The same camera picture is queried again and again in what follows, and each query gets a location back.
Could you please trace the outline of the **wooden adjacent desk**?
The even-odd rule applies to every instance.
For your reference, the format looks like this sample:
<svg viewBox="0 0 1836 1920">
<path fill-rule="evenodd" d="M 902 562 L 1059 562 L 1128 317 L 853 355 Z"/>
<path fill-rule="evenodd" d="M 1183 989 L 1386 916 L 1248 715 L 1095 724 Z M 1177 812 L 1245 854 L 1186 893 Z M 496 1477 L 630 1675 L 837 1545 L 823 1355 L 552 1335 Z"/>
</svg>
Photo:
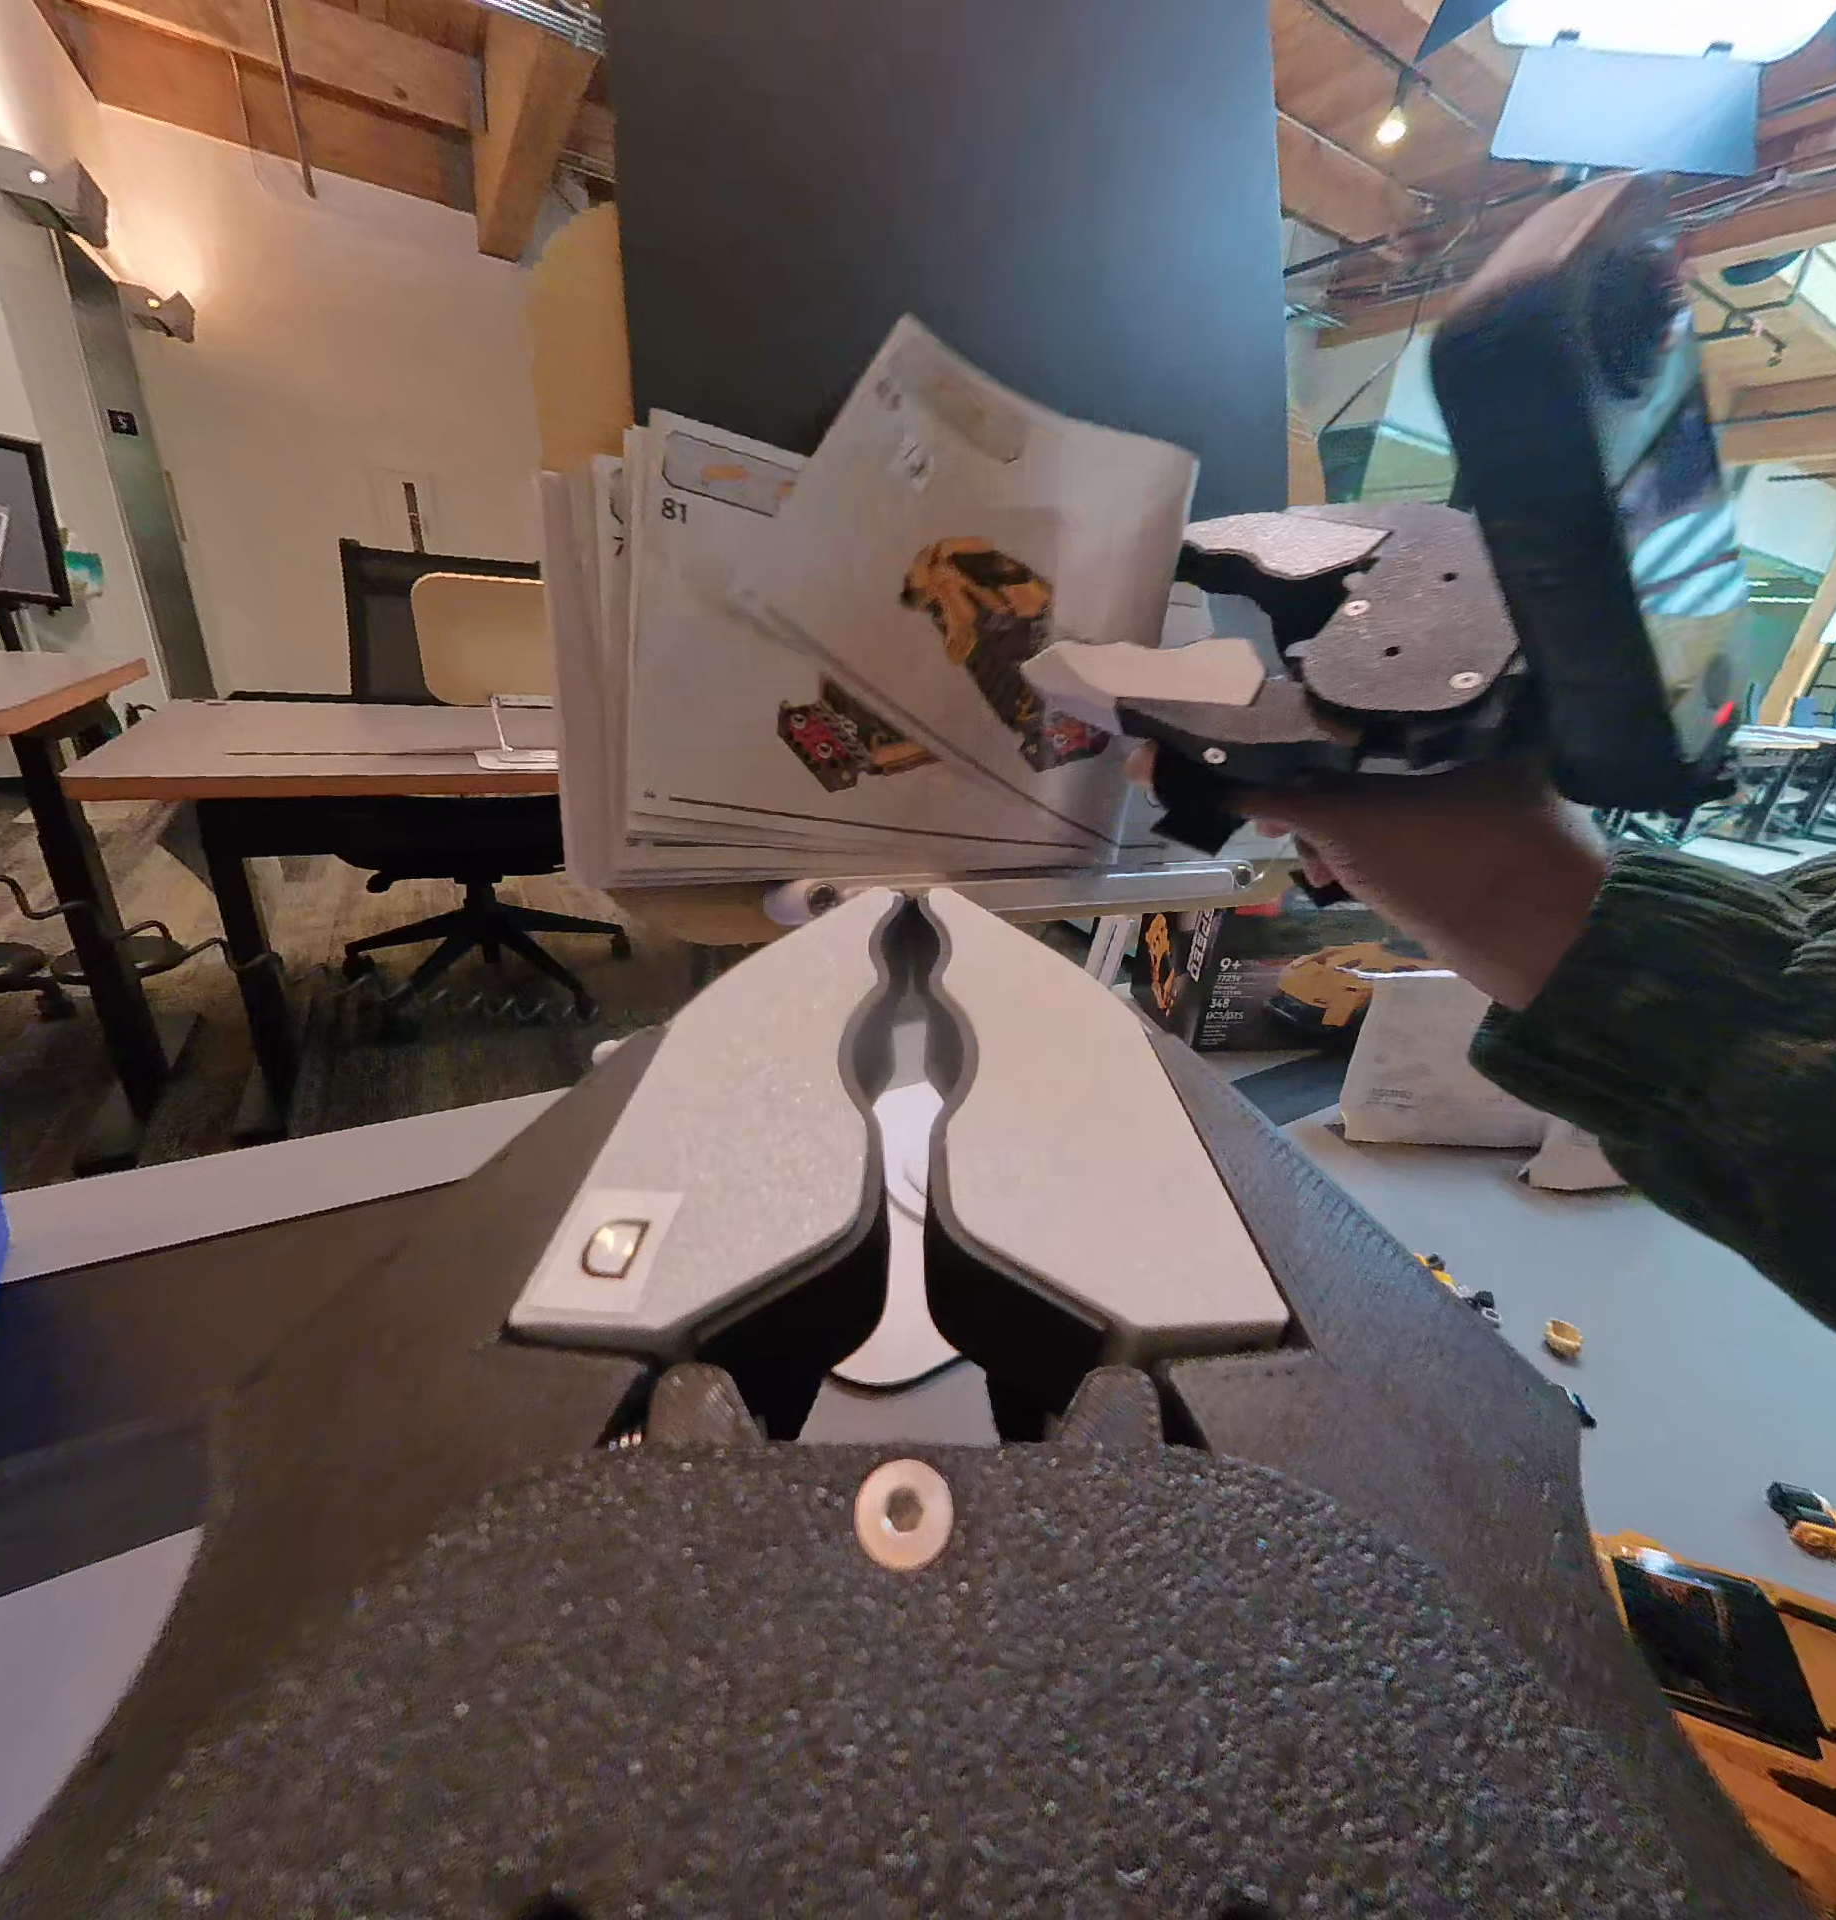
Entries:
<svg viewBox="0 0 1836 1920">
<path fill-rule="evenodd" d="M 65 776 L 81 804 L 186 804 L 255 1052 L 237 1142 L 281 1141 L 300 1042 L 251 859 L 393 837 L 435 847 L 405 810 L 528 809 L 558 825 L 554 770 L 480 766 L 488 708 L 306 699 L 173 700 Z"/>
</svg>

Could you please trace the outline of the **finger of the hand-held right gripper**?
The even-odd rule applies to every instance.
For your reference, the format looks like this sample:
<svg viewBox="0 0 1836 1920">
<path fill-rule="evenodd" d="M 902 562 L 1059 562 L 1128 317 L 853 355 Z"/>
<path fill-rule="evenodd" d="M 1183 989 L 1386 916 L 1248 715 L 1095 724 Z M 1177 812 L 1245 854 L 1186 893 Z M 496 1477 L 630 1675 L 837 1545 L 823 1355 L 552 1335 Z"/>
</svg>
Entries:
<svg viewBox="0 0 1836 1920">
<path fill-rule="evenodd" d="M 1339 520 L 1318 511 L 1227 515 L 1185 528 L 1179 576 L 1215 584 L 1258 574 L 1304 584 L 1359 571 L 1386 539 L 1383 525 Z"/>
<path fill-rule="evenodd" d="M 1024 680 L 1061 712 L 1115 712 L 1122 704 L 1246 708 L 1266 669 L 1242 637 L 1180 647 L 1061 638 L 1024 663 Z"/>
</svg>

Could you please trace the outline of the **lego set box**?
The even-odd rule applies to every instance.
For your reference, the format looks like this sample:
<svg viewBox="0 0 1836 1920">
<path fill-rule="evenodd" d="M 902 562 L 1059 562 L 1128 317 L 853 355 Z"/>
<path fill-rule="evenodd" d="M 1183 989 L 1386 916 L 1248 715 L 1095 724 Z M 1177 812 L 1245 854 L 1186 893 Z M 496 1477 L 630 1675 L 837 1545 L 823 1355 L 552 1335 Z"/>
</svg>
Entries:
<svg viewBox="0 0 1836 1920">
<path fill-rule="evenodd" d="M 1237 909 L 1147 916 L 1132 997 L 1162 1032 L 1198 1055 L 1307 1049 L 1347 1055 L 1389 977 L 1436 976 L 1383 939 L 1313 945 L 1308 919 Z"/>
</svg>

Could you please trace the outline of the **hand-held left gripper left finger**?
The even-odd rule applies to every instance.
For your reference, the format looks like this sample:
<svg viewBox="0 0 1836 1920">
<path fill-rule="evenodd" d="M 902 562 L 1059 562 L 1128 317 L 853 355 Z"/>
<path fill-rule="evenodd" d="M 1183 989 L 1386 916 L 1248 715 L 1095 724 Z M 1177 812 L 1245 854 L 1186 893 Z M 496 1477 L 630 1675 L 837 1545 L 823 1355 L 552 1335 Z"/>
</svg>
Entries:
<svg viewBox="0 0 1836 1920">
<path fill-rule="evenodd" d="M 906 896 L 870 887 L 667 1024 L 506 1328 L 624 1357 L 850 1357 L 887 1297 L 876 1120 Z"/>
</svg>

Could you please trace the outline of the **studio light panel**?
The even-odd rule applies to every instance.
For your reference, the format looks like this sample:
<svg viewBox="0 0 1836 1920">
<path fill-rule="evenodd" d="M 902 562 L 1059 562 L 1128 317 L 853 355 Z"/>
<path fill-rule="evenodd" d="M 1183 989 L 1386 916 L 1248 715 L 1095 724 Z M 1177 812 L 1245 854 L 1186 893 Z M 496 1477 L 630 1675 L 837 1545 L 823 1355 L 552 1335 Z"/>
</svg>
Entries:
<svg viewBox="0 0 1836 1920">
<path fill-rule="evenodd" d="M 1493 159 L 1710 180 L 1757 170 L 1770 65 L 1836 56 L 1836 3 L 1443 3 L 1414 65 L 1481 27 L 1517 52 Z"/>
</svg>

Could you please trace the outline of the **black backdrop panel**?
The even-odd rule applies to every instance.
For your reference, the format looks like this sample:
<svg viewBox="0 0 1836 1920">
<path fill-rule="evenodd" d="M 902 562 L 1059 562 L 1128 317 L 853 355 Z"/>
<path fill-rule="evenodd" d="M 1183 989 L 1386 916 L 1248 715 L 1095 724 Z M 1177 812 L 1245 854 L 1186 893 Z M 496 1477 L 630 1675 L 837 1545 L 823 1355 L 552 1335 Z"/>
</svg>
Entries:
<svg viewBox="0 0 1836 1920">
<path fill-rule="evenodd" d="M 796 453 L 899 317 L 1289 502 L 1266 3 L 601 7 L 639 417 Z"/>
</svg>

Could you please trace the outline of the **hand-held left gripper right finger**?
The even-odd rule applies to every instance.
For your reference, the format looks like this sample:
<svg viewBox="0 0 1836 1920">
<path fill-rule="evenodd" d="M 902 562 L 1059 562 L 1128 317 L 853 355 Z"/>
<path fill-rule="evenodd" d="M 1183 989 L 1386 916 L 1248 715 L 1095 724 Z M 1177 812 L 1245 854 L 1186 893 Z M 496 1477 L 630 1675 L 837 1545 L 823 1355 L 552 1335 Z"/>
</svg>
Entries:
<svg viewBox="0 0 1836 1920">
<path fill-rule="evenodd" d="M 1151 1365 L 1276 1349 L 1289 1307 L 1111 989 L 948 889 L 927 1172 L 934 1324 L 976 1365 Z"/>
</svg>

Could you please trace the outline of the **white book stand tray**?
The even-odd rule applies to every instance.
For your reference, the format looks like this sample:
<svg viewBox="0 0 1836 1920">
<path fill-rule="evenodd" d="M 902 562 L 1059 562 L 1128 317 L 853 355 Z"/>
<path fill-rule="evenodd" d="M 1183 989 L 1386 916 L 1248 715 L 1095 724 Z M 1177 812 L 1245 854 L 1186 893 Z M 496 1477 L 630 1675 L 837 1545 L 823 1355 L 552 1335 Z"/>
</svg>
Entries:
<svg viewBox="0 0 1836 1920">
<path fill-rule="evenodd" d="M 1098 919 L 1159 911 L 1224 909 L 1261 876 L 1255 861 L 1186 859 L 1147 867 L 1043 871 L 974 876 L 808 876 L 760 891 L 760 911 L 778 927 L 802 927 L 872 889 L 906 899 L 951 889 L 1013 922 Z"/>
</svg>

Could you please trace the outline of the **large white paper bag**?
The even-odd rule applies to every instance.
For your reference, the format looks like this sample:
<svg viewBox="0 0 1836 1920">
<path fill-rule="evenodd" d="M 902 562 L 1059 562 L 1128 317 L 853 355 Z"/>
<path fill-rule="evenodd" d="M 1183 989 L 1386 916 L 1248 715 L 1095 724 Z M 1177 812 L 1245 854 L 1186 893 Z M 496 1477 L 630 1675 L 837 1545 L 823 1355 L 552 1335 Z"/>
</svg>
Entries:
<svg viewBox="0 0 1836 1920">
<path fill-rule="evenodd" d="M 1339 1090 L 1359 1144 L 1539 1149 L 1549 1120 L 1471 1067 L 1489 998 L 1457 972 L 1386 972 L 1371 989 Z"/>
</svg>

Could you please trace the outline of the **lego instruction booklet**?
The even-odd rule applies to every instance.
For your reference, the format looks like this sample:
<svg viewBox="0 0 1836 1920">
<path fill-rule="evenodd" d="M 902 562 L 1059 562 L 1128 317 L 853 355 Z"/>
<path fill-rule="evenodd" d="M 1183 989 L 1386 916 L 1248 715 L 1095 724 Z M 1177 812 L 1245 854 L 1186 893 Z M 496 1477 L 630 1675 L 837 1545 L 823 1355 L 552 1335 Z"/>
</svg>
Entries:
<svg viewBox="0 0 1836 1920">
<path fill-rule="evenodd" d="M 1198 461 L 902 317 L 811 455 L 651 411 L 540 475 L 569 874 L 606 891 L 1091 872 L 1122 745 L 1025 665 L 1164 640 Z"/>
</svg>

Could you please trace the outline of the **yellow black lego car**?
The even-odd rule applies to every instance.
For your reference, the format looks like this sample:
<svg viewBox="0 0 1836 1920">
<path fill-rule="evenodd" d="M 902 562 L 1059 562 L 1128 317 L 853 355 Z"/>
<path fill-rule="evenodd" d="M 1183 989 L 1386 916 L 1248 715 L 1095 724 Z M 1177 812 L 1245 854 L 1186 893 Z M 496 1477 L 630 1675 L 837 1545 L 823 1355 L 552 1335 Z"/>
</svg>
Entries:
<svg viewBox="0 0 1836 1920">
<path fill-rule="evenodd" d="M 1836 1605 L 1633 1532 L 1592 1545 L 1699 1762 L 1807 1908 L 1836 1915 Z"/>
</svg>

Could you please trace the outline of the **display screen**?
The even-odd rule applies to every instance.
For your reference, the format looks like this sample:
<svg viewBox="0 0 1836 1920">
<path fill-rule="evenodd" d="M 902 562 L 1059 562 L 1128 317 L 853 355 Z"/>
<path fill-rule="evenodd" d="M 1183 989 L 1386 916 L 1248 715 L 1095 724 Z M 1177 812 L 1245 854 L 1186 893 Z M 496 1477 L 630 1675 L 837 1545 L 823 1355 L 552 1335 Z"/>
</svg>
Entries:
<svg viewBox="0 0 1836 1920">
<path fill-rule="evenodd" d="M 0 435 L 0 605 L 62 611 L 66 556 L 43 445 Z"/>
</svg>

